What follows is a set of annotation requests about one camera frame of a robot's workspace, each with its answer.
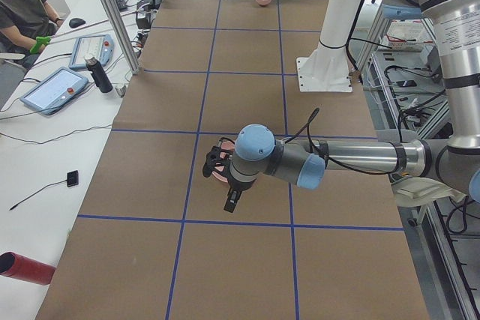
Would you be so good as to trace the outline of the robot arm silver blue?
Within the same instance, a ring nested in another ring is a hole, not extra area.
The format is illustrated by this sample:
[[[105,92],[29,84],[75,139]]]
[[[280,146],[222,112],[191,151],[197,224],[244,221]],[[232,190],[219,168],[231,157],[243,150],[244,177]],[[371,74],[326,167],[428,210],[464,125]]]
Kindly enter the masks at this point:
[[[327,169],[372,175],[405,172],[479,200],[479,0],[384,0],[386,9],[432,20],[453,134],[447,140],[342,142],[279,140],[260,124],[244,127],[223,160],[234,211],[259,174],[314,189]]]

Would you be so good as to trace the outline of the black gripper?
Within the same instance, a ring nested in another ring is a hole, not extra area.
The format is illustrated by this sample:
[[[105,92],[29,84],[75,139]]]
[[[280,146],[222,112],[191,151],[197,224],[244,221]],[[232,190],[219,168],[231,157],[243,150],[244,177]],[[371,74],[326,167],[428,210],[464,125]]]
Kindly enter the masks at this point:
[[[235,178],[228,178],[227,183],[229,185],[229,191],[227,193],[227,198],[223,209],[225,211],[234,212],[237,203],[241,198],[241,193],[243,191],[246,191],[246,189],[248,188],[248,183],[238,181]]]

